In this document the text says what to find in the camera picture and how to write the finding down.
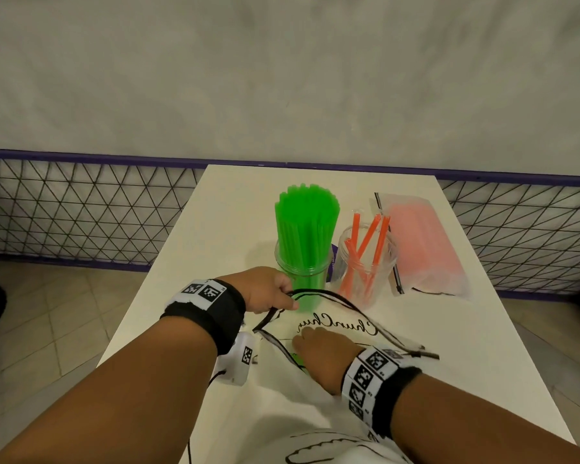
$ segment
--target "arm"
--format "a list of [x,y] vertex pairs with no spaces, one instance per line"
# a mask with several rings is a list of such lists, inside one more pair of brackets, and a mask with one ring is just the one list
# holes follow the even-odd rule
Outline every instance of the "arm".
[[[295,309],[268,267],[219,277],[247,310]],[[100,365],[0,452],[0,464],[165,464],[183,454],[215,366],[206,330],[164,317]]]
[[[293,344],[310,375],[333,395],[363,350],[321,327],[304,328]],[[402,391],[391,435],[416,464],[580,464],[576,445],[426,374]]]

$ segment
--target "hand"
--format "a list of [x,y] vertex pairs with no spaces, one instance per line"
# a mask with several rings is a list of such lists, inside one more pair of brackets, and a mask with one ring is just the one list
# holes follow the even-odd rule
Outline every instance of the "hand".
[[245,272],[218,276],[236,288],[245,300],[247,311],[266,312],[272,307],[294,310],[299,302],[285,295],[292,290],[292,280],[271,267],[254,267]]
[[292,345],[311,377],[333,395],[341,394],[344,373],[364,350],[347,336],[324,327],[304,328],[293,338]]

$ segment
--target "bundle of green straws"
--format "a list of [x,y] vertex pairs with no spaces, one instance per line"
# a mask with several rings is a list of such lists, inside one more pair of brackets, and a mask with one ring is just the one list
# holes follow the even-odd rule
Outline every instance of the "bundle of green straws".
[[337,198],[314,184],[290,186],[279,196],[275,204],[278,261],[293,279],[294,289],[324,288],[339,214]]

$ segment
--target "white device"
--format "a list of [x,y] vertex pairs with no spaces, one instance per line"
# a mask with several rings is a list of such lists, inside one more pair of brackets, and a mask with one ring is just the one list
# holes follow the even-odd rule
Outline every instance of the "white device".
[[250,332],[239,332],[230,351],[217,357],[213,370],[216,381],[233,386],[242,386],[247,381],[249,366],[254,357],[255,337]]

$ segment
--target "cursive logo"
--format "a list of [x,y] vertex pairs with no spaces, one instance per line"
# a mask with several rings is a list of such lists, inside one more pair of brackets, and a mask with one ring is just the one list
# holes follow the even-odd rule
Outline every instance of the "cursive logo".
[[378,335],[378,329],[372,325],[372,323],[368,320],[365,321],[365,324],[363,324],[363,321],[361,319],[357,319],[357,324],[344,324],[343,322],[339,322],[339,321],[334,321],[331,316],[329,316],[326,312],[323,312],[322,314],[320,314],[320,316],[318,316],[317,313],[314,312],[313,314],[314,318],[313,319],[306,319],[303,322],[301,322],[299,324],[297,333],[301,332],[301,328],[308,326],[308,325],[321,325],[322,327],[341,327],[344,329],[350,329],[350,330],[360,330],[362,332],[365,332],[368,335]]

